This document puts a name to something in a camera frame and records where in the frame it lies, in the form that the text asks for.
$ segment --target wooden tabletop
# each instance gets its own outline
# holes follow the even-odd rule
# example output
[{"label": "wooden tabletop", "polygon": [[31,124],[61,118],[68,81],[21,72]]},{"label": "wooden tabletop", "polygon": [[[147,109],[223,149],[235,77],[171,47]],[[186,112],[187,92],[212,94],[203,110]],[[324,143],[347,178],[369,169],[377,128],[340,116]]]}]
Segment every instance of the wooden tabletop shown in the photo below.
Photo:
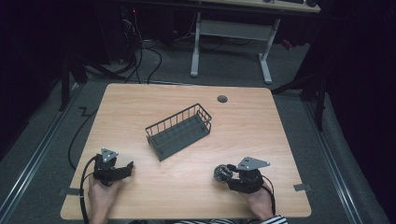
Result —
[{"label": "wooden tabletop", "polygon": [[281,9],[288,11],[297,11],[297,12],[320,12],[320,7],[309,7],[304,1],[303,4],[290,3],[275,0],[270,3],[266,3],[263,0],[201,0],[202,2],[207,3],[217,3],[217,4],[230,4],[230,5],[238,5],[243,7],[265,7],[270,9]]},{"label": "wooden tabletop", "polygon": [[[219,95],[228,102],[220,103]],[[211,133],[160,162],[146,127],[196,103],[212,117]],[[305,192],[293,187],[302,181],[273,96],[265,88],[110,84],[71,188],[79,188],[84,166],[102,147],[120,153],[116,167],[134,161],[110,218],[254,217],[237,192],[213,178],[218,165],[236,165],[246,156],[271,163],[260,170],[274,184],[278,214],[311,214]],[[86,204],[90,212],[88,197]],[[82,219],[78,196],[66,196],[61,216]]]}]

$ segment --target striped sleeve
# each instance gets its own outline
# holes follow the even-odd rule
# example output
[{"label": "striped sleeve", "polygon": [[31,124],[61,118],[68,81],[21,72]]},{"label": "striped sleeve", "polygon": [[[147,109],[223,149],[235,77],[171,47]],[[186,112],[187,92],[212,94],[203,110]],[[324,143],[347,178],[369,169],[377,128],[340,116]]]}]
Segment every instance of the striped sleeve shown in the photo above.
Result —
[{"label": "striped sleeve", "polygon": [[282,216],[274,216],[270,219],[265,220],[261,224],[288,224],[288,221],[285,217]]}]

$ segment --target table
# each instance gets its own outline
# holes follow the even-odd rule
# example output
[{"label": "table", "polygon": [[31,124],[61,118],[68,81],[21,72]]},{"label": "table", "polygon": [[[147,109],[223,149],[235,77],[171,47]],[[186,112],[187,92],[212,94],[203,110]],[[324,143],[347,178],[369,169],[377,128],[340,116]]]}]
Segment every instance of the table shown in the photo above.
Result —
[{"label": "table", "polygon": [[[228,101],[220,103],[220,95]],[[196,103],[212,117],[211,133],[159,162],[146,127]],[[110,84],[71,188],[79,187],[84,166],[102,147],[120,153],[116,167],[130,161],[135,165],[132,177],[123,180],[109,218],[253,217],[237,192],[213,178],[216,166],[237,164],[245,156],[271,162],[261,172],[274,184],[279,214],[311,213],[305,192],[293,187],[302,181],[274,99],[265,88]],[[61,216],[82,219],[78,196],[66,196]]]},{"label": "table", "polygon": [[[282,1],[275,1],[271,3],[265,3],[262,0],[201,0],[199,3],[212,3],[212,4],[228,4],[236,5],[241,7],[258,7],[258,8],[270,8],[277,10],[290,10],[297,12],[314,12],[319,13],[319,6],[309,7],[306,3],[296,4]],[[276,31],[280,19],[276,19],[272,25],[257,25],[257,24],[246,24],[239,22],[228,22],[228,21],[212,21],[202,20],[201,12],[197,13],[196,28],[195,28],[195,43],[192,54],[191,62],[191,76],[197,77],[199,70],[199,42],[201,35],[217,35],[232,38],[244,38],[266,41],[266,45],[259,54],[259,62],[262,68],[262,75],[266,84],[271,84],[272,79],[270,71],[268,69],[267,57],[270,52],[271,46],[276,36]]]}]

